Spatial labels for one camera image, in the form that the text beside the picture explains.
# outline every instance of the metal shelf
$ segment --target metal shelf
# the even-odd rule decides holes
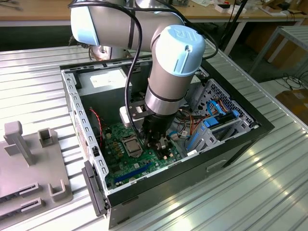
[[[269,50],[269,48],[279,35],[284,36],[286,39],[292,41],[297,46],[303,48],[305,51],[308,51],[308,26],[279,26],[276,28],[276,30],[273,32],[273,34],[271,35],[267,43],[264,45],[258,56],[255,58],[254,63],[248,71],[250,75],[253,73],[255,68],[258,66],[266,52]],[[299,68],[299,72],[300,70],[305,68],[306,65],[308,65],[308,63],[305,62],[303,64],[303,67]]]

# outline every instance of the aluminum extrusion table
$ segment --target aluminum extrusion table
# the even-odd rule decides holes
[[[269,40],[267,41],[267,43],[264,45],[258,56],[255,58],[254,63],[252,64],[250,70],[248,71],[250,75],[253,73],[255,68],[262,60],[263,56],[266,54],[266,52],[271,47],[272,43],[276,40],[276,38],[279,35],[284,36],[284,41],[285,41],[282,42],[279,46],[283,47],[286,44],[287,40],[290,40],[297,46],[303,48],[305,51],[308,51],[308,26],[278,26],[271,35],[271,37],[269,38]],[[299,68],[297,72],[300,73],[303,69],[307,67],[307,65],[308,65],[308,60]]]
[[[213,51],[209,45],[205,52]],[[84,161],[59,71],[59,65],[88,61],[88,51],[81,47],[0,53],[0,137],[3,123],[17,119],[25,134],[55,129],[74,195],[71,202],[8,230],[107,230],[106,220],[95,216],[81,173]],[[306,231],[307,126],[222,52],[209,62],[275,129],[228,168],[112,230]]]

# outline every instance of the red wire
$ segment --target red wire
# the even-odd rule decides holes
[[[90,108],[90,111],[92,111],[92,112],[95,114],[96,119],[97,119],[97,121],[98,121],[98,125],[100,126],[100,136],[101,136],[101,139],[100,139],[100,141],[101,141],[100,147],[102,147],[102,142],[103,142],[103,131],[102,131],[101,120],[100,120],[100,117],[98,116],[98,114],[97,114],[93,109]]]

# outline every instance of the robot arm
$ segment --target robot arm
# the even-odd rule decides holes
[[[145,143],[166,136],[195,71],[205,41],[173,13],[135,12],[142,27],[141,50],[151,51],[153,66],[145,95],[150,113],[143,123]],[[79,42],[136,49],[138,30],[125,13],[112,8],[82,6],[71,10],[72,32]]]

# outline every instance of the wooden workbench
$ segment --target wooden workbench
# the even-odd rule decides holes
[[[19,2],[23,11],[0,6],[0,26],[70,25],[70,11],[67,6],[71,0],[19,0]],[[176,8],[193,23],[227,22],[230,18],[230,14],[216,11],[213,5],[204,7],[192,1],[189,2],[188,7]],[[224,52],[230,53],[247,22],[295,21],[295,25],[299,26],[304,19],[305,16],[302,14],[296,14],[295,17],[270,16],[260,9],[248,10],[239,17],[239,24]]]
[[[17,11],[0,6],[0,21],[40,21],[40,20],[70,20],[70,11],[67,5],[71,0],[19,0],[23,11]],[[188,7],[176,7],[188,19],[193,20],[228,20],[230,14],[220,13],[214,9],[213,5],[204,7],[190,1]],[[296,19],[303,19],[301,14],[295,15]],[[287,20],[286,17],[270,16],[258,9],[256,11],[247,11],[240,16],[241,19],[254,20]]]

